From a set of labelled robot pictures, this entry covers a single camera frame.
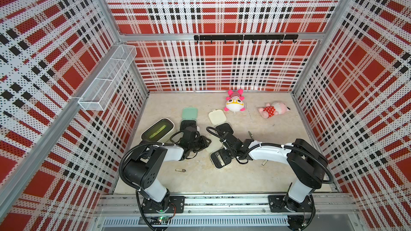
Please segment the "cream nail kit case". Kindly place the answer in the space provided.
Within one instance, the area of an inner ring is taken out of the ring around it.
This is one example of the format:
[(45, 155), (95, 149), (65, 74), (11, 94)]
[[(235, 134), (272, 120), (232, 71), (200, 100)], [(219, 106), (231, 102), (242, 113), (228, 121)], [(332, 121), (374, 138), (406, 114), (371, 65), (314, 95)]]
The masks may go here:
[(227, 121), (225, 112), (221, 109), (213, 109), (213, 111), (209, 112), (208, 117), (214, 126), (224, 124)]
[(210, 159), (214, 167), (218, 170), (231, 164), (233, 157), (230, 152), (224, 148), (221, 148), (210, 154)]

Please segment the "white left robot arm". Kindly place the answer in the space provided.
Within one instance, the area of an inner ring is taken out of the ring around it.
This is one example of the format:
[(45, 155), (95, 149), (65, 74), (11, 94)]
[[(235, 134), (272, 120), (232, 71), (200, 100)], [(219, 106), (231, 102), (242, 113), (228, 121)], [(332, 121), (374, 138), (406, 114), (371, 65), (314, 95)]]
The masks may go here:
[(172, 206), (170, 191), (157, 179), (164, 162), (191, 159), (208, 148), (211, 139), (201, 135), (196, 125), (186, 126), (169, 138), (169, 143), (143, 139), (122, 158), (119, 176), (128, 186), (142, 195), (152, 208), (165, 213)]

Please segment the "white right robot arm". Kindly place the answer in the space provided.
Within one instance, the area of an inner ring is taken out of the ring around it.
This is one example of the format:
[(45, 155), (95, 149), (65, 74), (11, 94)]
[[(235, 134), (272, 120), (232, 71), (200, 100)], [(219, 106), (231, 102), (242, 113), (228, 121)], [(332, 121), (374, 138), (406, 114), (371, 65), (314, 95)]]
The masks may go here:
[(291, 168), (295, 180), (290, 184), (279, 208), (288, 212), (314, 209), (313, 192), (324, 184), (333, 184), (334, 175), (326, 158), (303, 139), (293, 143), (276, 144), (253, 139), (241, 141), (233, 133), (207, 127), (207, 132), (218, 138), (222, 148), (210, 155), (215, 168), (222, 169), (234, 159), (246, 165), (253, 160), (282, 163)]

